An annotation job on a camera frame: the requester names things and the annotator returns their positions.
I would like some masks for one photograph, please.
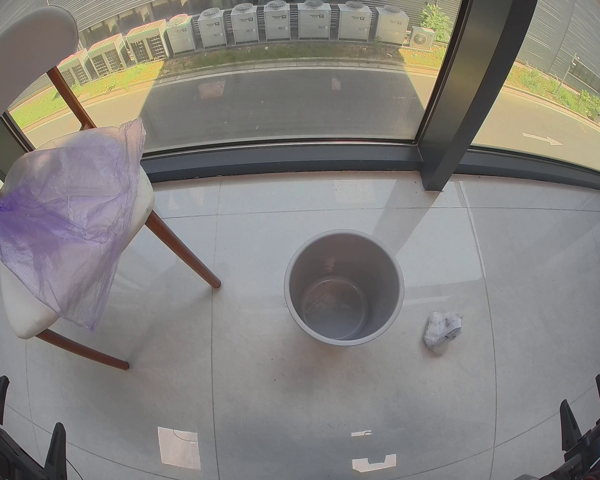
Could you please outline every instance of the chair seat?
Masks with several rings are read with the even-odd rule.
[[[146,223],[154,208],[154,191],[146,172],[140,167],[137,196],[133,203],[133,213],[126,245]],[[2,262],[0,262],[0,287],[2,300],[10,326],[20,338],[32,338],[58,320],[58,315],[34,297],[23,283]]]

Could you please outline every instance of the asphalt road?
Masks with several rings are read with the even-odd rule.
[[[147,150],[266,137],[412,139],[434,81],[367,68],[270,69],[171,80],[84,105],[99,126],[141,116]],[[26,133],[37,146],[76,129],[69,114]],[[599,129],[505,91],[475,142],[600,169]]]

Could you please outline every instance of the outdoor condenser unit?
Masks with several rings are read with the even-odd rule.
[[[88,50],[88,56],[101,77],[123,70],[130,63],[129,53],[121,34],[94,43]]]
[[[169,56],[167,45],[164,42],[166,28],[166,20],[157,20],[129,31],[125,39],[131,47],[136,62],[148,62]]]
[[[218,7],[207,8],[198,17],[198,28],[204,48],[227,45],[224,11]]]
[[[436,33],[431,28],[414,26],[410,34],[409,46],[415,49],[430,50]]]
[[[377,8],[377,29],[375,36],[382,42],[402,45],[409,26],[409,18],[406,13],[393,5]]]
[[[290,5],[285,0],[271,0],[265,5],[267,40],[290,39]]]
[[[259,40],[259,23],[256,17],[256,5],[238,4],[231,10],[231,24],[235,43]]]
[[[340,8],[338,39],[368,40],[373,15],[371,9],[354,0],[338,4],[338,7]]]
[[[94,71],[86,49],[79,50],[65,58],[59,65],[58,70],[69,86],[83,85],[92,80],[90,71]]]
[[[165,29],[173,54],[196,49],[196,37],[191,25],[191,17],[185,13],[176,15],[167,23]]]
[[[331,6],[322,0],[298,4],[298,38],[329,38]]]

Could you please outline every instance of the chair backrest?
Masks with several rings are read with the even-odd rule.
[[[77,24],[69,12],[37,8],[0,31],[0,113],[40,76],[77,50]]]

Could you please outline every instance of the tile floor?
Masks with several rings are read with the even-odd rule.
[[[470,176],[428,193],[415,173],[155,191],[157,212],[223,286],[144,227],[97,330],[55,325],[127,359],[127,372],[22,341],[0,319],[4,428],[37,461],[60,421],[85,480],[512,480],[561,463],[561,400],[582,430],[600,417],[600,193]],[[337,228],[384,242],[406,285],[395,323],[356,347],[309,337],[283,295],[292,254]],[[464,316],[442,356],[421,339],[434,310]],[[386,456],[393,466],[352,469]]]

